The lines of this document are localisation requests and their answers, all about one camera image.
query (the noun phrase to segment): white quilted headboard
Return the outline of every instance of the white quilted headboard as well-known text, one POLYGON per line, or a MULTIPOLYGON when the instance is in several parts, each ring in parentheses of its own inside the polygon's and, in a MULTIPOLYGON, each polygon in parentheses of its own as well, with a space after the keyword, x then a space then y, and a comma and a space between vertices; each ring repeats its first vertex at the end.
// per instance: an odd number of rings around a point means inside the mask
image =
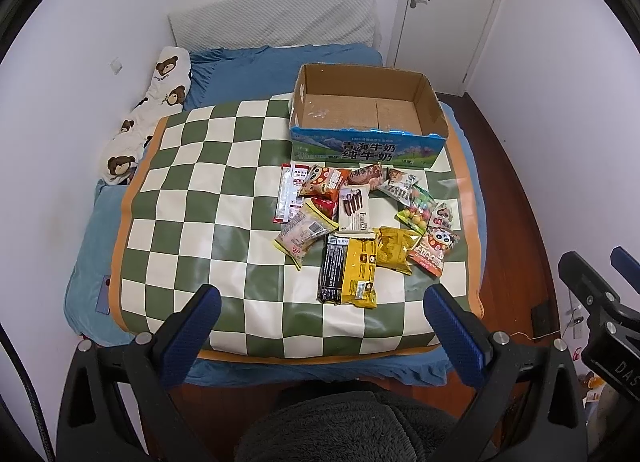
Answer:
POLYGON ((376 0, 221 0, 172 12, 187 50, 329 43, 377 46, 376 0))

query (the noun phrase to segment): checkered mat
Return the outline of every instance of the checkered mat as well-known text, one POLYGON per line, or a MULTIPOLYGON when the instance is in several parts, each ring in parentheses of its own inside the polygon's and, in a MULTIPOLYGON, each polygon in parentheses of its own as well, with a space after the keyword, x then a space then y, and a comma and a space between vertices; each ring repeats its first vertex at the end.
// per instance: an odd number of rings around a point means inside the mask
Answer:
MULTIPOLYGON (((419 266, 412 264, 411 276, 377 268, 375 309, 322 305, 322 240, 300 271, 273 246, 280 166, 291 153, 289 98, 208 106, 160 122, 122 203, 110 285, 114 319, 132 333, 156 331, 211 283, 222 295, 222 314, 204 358, 322 363, 432 348, 437 338, 422 295, 436 278, 419 266)), ((482 315, 476 202, 460 142, 453 130, 449 135, 433 167, 412 172, 435 199, 449 202, 462 238, 440 282, 482 315)), ((399 227, 398 209, 372 193, 375 227, 399 227)))

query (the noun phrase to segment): door frame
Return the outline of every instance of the door frame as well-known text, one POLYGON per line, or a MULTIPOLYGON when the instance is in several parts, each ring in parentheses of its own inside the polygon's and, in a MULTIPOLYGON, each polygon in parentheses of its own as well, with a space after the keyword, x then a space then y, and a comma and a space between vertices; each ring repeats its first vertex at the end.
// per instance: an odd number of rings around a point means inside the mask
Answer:
MULTIPOLYGON (((494 20, 496 15, 498 14, 498 9, 500 7, 500 2, 502 0, 493 0, 491 4, 491 9, 489 10, 489 16, 486 19, 484 24, 484 28, 482 29, 482 34, 478 41, 478 45, 476 46, 476 50, 474 51, 473 57, 469 63, 469 67, 466 69, 466 73, 464 79, 462 81, 462 85, 460 90, 458 91, 458 95, 461 96, 466 92, 466 88, 473 76, 474 69, 478 64, 478 60, 480 59, 480 55, 482 54, 482 49, 484 48, 484 44, 486 43, 489 33, 491 32, 491 27, 494 24, 494 20)), ((398 5, 396 7, 396 16, 394 18, 394 26, 391 30, 391 38, 389 42, 389 50, 386 54, 386 63, 387 67, 395 67, 396 59, 398 58, 398 49, 400 48, 400 37, 402 36, 402 29, 404 27, 404 17, 406 15, 406 10, 409 7, 409 0, 398 0, 398 5)))

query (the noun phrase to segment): black cable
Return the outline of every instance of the black cable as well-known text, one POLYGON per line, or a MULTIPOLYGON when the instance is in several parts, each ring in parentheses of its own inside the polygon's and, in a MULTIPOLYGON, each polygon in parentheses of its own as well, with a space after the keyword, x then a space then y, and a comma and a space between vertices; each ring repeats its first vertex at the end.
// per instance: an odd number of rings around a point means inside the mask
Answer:
POLYGON ((36 390, 33 387, 33 383, 29 378, 27 370, 24 368, 24 365, 20 360, 18 352, 15 351, 14 345, 9 340, 9 336, 4 331, 4 328, 2 328, 2 324, 0 324, 0 344, 9 356, 9 359, 11 359, 11 362, 14 364, 15 371, 18 373, 18 376, 22 381, 22 385, 24 386, 24 390, 27 393, 27 397, 29 397, 29 402, 31 403, 33 416, 36 419, 36 426, 38 426, 38 433, 40 434, 42 446, 44 448, 45 454, 47 455, 47 461, 55 462, 56 455, 53 453, 53 446, 51 445, 49 431, 47 430, 47 425, 44 421, 44 415, 42 413, 42 408, 40 407, 40 402, 38 401, 38 395, 36 395, 36 390))

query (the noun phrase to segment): cardboard box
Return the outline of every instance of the cardboard box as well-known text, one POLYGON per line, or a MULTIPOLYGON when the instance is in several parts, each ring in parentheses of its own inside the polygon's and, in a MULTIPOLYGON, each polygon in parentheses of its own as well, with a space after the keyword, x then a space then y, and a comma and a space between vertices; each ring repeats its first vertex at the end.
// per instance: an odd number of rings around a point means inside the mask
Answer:
POLYGON ((358 65, 303 65, 293 94, 292 159, 385 162, 429 168, 449 129, 418 72, 358 65))

